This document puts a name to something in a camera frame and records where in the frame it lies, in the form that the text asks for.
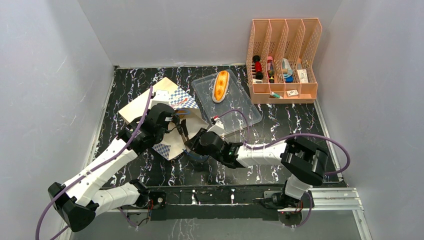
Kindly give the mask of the checkered paper bread bag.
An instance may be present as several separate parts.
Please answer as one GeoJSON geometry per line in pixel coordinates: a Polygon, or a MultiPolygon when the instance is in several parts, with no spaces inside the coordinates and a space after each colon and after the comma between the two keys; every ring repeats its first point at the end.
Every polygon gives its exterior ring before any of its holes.
{"type": "Polygon", "coordinates": [[[124,121],[136,124],[145,115],[139,131],[152,137],[152,146],[166,160],[172,160],[188,150],[185,141],[193,138],[208,123],[195,99],[165,77],[121,108],[124,121]]]}

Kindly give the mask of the yellow fake bread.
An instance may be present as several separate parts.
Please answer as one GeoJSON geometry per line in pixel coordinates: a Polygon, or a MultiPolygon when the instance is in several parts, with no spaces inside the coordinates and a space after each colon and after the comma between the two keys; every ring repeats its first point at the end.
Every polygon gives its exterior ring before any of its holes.
{"type": "Polygon", "coordinates": [[[230,81],[230,73],[227,70],[220,71],[213,84],[212,100],[214,103],[221,103],[227,94],[230,81]]]}

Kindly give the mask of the clear plastic tray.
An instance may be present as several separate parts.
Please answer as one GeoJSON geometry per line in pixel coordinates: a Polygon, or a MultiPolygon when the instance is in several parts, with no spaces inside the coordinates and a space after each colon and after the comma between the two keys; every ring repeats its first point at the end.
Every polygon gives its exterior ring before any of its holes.
{"type": "Polygon", "coordinates": [[[224,100],[220,103],[215,103],[212,100],[217,73],[198,78],[191,83],[191,86],[200,102],[207,122],[210,123],[213,117],[219,116],[223,123],[223,134],[229,135],[247,125],[251,127],[259,123],[263,116],[252,103],[233,71],[230,69],[226,71],[229,73],[229,86],[224,100]]]}

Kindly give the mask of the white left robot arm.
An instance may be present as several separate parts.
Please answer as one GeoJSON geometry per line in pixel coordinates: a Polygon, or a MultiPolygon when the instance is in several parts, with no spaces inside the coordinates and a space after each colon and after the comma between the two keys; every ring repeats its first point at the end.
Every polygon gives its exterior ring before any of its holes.
{"type": "Polygon", "coordinates": [[[103,185],[141,153],[159,144],[170,133],[175,110],[157,103],[125,125],[111,144],[84,170],[65,183],[54,182],[48,193],[52,206],[73,232],[85,229],[95,217],[126,205],[145,208],[150,190],[139,180],[103,190],[103,185]]]}

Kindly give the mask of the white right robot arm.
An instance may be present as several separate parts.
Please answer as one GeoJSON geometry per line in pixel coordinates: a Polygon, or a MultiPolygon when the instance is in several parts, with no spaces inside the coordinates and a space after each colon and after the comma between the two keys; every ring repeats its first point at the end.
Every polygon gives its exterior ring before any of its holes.
{"type": "Polygon", "coordinates": [[[310,188],[323,184],[328,152],[306,137],[291,134],[286,139],[265,144],[228,142],[218,135],[216,127],[202,127],[193,137],[189,137],[184,120],[176,126],[189,152],[211,157],[228,168],[282,165],[291,173],[280,193],[260,200],[265,208],[294,208],[310,188]]]}

